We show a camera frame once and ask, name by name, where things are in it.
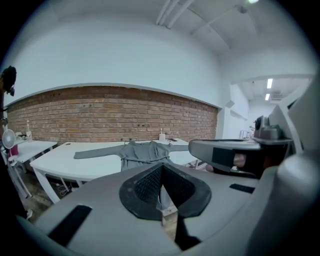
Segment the cable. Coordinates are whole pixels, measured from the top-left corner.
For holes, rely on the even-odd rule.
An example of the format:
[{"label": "cable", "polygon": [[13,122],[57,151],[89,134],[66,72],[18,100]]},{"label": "cable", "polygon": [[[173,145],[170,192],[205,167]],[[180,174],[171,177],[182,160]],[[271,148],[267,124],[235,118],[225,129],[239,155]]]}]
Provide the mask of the cable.
[{"label": "cable", "polygon": [[68,186],[67,188],[68,188],[68,190],[65,188],[65,186],[64,185],[60,185],[59,187],[58,187],[58,191],[59,191],[59,194],[61,195],[61,196],[65,196],[68,192],[70,192],[70,191],[72,191],[72,183],[69,181],[69,183],[70,183],[70,186]]}]

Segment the gray sweater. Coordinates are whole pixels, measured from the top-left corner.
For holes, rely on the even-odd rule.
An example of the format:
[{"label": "gray sweater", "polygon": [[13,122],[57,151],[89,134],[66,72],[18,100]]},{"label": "gray sweater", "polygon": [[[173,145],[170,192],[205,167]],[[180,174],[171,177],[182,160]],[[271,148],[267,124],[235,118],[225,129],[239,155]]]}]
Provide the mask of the gray sweater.
[{"label": "gray sweater", "polygon": [[172,164],[169,153],[174,151],[188,151],[188,145],[166,145],[155,141],[145,143],[131,141],[124,145],[76,152],[73,158],[86,159],[117,155],[121,158],[121,171],[125,171],[147,164]]}]

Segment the fluorescent light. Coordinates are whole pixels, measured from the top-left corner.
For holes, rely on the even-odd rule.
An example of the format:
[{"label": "fluorescent light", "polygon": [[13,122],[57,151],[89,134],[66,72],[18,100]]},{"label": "fluorescent light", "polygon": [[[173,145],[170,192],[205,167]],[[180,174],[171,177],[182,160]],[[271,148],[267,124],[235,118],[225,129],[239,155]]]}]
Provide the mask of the fluorescent light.
[{"label": "fluorescent light", "polygon": [[268,79],[268,83],[266,84],[266,87],[267,87],[268,89],[271,88],[271,86],[272,86],[272,81],[273,81],[272,78]]}]

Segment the white fan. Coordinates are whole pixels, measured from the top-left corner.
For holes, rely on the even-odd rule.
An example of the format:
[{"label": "white fan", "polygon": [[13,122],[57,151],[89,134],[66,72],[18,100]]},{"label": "white fan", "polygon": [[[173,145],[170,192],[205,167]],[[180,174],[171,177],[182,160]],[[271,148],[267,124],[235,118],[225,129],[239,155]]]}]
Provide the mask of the white fan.
[{"label": "white fan", "polygon": [[16,135],[13,130],[7,129],[3,135],[2,135],[2,144],[5,148],[7,148],[10,151],[10,157],[8,158],[8,161],[13,162],[11,165],[14,166],[16,163],[16,155],[11,154],[11,149],[16,143]]}]

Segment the small bottle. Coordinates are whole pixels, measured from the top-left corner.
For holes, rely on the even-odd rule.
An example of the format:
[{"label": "small bottle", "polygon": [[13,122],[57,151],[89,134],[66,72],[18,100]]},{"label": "small bottle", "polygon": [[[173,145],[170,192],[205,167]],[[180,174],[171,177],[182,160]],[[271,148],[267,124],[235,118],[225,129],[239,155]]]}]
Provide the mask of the small bottle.
[{"label": "small bottle", "polygon": [[26,121],[26,140],[32,142],[32,134],[29,128],[29,120]]}]

